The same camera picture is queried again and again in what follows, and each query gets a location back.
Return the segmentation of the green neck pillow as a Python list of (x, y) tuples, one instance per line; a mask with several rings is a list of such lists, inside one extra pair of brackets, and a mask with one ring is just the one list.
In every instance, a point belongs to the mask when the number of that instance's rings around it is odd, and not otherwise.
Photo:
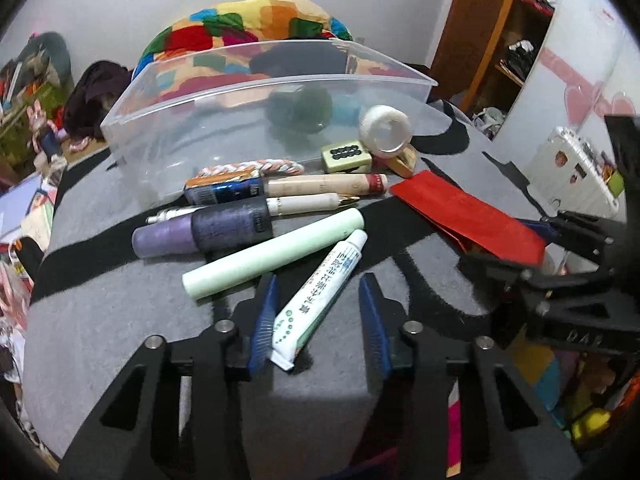
[(64, 88), (72, 78), (70, 54), (58, 32), (32, 36), (16, 60), (21, 63), (20, 81), (25, 84), (38, 80)]

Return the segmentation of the dark green spray bottle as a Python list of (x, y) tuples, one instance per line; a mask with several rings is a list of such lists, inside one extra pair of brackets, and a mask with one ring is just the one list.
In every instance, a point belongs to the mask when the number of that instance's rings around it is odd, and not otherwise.
[(266, 99), (266, 117), (285, 130), (317, 133), (329, 125), (332, 96), (325, 88), (303, 86), (295, 91), (275, 91)]

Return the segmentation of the gold small item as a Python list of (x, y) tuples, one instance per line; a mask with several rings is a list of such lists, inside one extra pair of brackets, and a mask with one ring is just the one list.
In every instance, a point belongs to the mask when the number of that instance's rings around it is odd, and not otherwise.
[(416, 163), (418, 162), (418, 152), (409, 144), (401, 153), (386, 160), (386, 166), (403, 179), (409, 179), (416, 171)]

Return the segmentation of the colourful patchwork quilt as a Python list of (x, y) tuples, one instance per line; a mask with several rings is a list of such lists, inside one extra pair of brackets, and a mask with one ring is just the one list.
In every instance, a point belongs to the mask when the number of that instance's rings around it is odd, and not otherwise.
[(131, 76), (130, 96), (152, 103), (265, 79), (250, 72), (264, 41), (352, 40), (350, 30), (309, 0), (240, 0), (192, 13), (159, 32)]

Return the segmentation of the blue card box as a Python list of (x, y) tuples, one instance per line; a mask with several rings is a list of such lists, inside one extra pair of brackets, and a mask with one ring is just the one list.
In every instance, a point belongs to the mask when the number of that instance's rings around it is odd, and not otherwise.
[(186, 181), (183, 195), (193, 206), (226, 204), (265, 193), (264, 181), (255, 171), (230, 172)]

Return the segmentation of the pink rabbit toy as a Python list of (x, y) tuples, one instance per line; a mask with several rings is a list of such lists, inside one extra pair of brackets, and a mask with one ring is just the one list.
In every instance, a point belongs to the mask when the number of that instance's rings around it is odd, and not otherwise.
[(32, 147), (36, 154), (43, 154), (50, 162), (53, 156), (62, 156), (63, 151), (58, 142), (58, 128), (50, 121), (40, 101), (35, 100), (27, 107), (29, 129), (32, 132)]

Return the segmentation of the black clothing pile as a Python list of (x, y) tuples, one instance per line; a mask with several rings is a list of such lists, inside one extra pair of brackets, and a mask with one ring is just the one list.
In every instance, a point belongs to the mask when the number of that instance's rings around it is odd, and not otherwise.
[(250, 60), (252, 74), (271, 78), (344, 74), (348, 54), (326, 41), (283, 41)]

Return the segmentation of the white tape roll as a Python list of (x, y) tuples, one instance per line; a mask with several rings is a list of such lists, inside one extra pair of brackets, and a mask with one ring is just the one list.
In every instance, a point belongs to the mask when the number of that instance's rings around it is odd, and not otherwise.
[(375, 105), (360, 117), (359, 139), (374, 156), (389, 159), (399, 155), (413, 137), (409, 117), (395, 107)]

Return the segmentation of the white green ointment tube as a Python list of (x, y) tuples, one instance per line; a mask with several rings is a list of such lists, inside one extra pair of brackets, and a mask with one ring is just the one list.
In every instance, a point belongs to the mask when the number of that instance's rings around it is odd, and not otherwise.
[(338, 242), (274, 320), (270, 360), (288, 372), (360, 261), (368, 234)]

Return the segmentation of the blue tape roll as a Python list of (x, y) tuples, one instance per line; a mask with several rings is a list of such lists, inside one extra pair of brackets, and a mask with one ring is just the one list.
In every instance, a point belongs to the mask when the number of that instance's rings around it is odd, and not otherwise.
[(334, 94), (330, 125), (357, 127), (360, 122), (361, 107), (362, 103), (356, 94)]

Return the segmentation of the green cluttered storage box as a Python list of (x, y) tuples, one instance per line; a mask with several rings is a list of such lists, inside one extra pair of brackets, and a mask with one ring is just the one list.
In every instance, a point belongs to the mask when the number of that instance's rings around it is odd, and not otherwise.
[(55, 60), (40, 52), (2, 67), (1, 157), (10, 166), (20, 166), (35, 156), (27, 109), (38, 101), (47, 118), (61, 128), (69, 94), (69, 60)]

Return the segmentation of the clear plastic storage box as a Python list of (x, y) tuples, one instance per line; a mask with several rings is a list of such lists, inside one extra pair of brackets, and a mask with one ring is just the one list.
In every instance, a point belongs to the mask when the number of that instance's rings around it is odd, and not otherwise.
[(205, 167), (283, 158), (304, 164), (358, 139), (386, 105), (419, 128), (437, 81), (339, 39), (238, 44), (154, 61), (101, 124), (122, 178), (144, 208), (177, 198)]

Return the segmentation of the white wardrobe door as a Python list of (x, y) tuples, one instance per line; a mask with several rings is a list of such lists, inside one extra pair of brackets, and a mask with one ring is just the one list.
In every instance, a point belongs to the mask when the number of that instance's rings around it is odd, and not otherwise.
[(638, 111), (639, 46), (612, 1), (559, 0), (496, 150), (523, 169), (563, 127), (612, 157), (605, 116)]

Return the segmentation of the purple cosmetic bottle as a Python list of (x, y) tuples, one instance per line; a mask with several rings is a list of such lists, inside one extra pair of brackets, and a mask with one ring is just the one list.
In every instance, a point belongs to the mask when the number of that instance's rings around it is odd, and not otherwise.
[(273, 237), (271, 217), (254, 211), (194, 212), (190, 216), (149, 224), (132, 233), (140, 259), (206, 254), (255, 245)]

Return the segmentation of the red pouch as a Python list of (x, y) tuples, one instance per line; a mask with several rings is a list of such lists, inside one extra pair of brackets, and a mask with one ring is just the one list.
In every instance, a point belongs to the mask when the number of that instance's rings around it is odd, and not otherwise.
[(390, 187), (400, 198), (468, 252), (477, 246), (506, 261), (541, 266), (546, 243), (521, 221), (456, 188), (430, 170)]

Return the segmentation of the white slim pen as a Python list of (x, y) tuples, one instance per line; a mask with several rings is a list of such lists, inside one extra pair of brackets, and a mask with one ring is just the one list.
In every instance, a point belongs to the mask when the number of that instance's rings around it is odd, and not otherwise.
[(358, 203), (359, 196), (321, 193), (314, 195), (295, 195), (284, 197), (256, 197), (237, 202), (212, 205), (191, 206), (163, 209), (145, 219), (146, 224), (157, 224), (179, 217), (190, 216), (194, 212), (241, 212), (254, 211), (268, 214), (269, 217), (299, 216), (300, 214), (318, 214), (319, 212), (337, 211), (346, 206)]

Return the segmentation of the white suitcase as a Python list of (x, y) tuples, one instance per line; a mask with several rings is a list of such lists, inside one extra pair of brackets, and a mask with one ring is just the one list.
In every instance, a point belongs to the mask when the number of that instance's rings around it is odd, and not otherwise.
[(620, 210), (591, 145), (573, 130), (556, 127), (523, 174), (555, 211), (612, 219)]

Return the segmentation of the wooden door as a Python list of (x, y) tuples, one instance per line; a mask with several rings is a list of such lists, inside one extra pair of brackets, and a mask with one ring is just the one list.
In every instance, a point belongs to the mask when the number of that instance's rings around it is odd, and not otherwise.
[(452, 0), (430, 76), (437, 99), (469, 90), (508, 0)]

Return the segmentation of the pale green tube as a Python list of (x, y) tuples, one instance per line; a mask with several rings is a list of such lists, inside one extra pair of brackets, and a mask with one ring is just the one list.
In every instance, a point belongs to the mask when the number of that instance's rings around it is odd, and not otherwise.
[(363, 228), (363, 215), (358, 209), (332, 214), (186, 272), (183, 288), (194, 300), (213, 296), (346, 240)]

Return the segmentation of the dark purple clothing pile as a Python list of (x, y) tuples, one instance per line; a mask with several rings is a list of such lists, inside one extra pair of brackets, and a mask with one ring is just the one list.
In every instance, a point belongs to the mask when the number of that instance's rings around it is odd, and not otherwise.
[(91, 64), (68, 97), (63, 127), (73, 141), (103, 140), (101, 122), (131, 81), (132, 71), (111, 61)]

